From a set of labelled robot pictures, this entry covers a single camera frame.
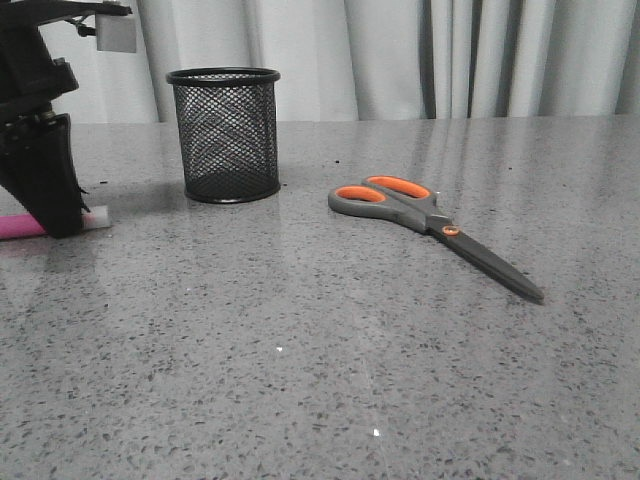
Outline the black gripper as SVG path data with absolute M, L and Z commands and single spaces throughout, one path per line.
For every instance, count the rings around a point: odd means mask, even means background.
M 65 59 L 51 57 L 40 27 L 65 22 L 79 36 L 96 38 L 97 15 L 133 17 L 133 11 L 118 1 L 1 3 L 1 185 L 54 238 L 83 228 L 70 117 L 51 105 L 78 81 Z

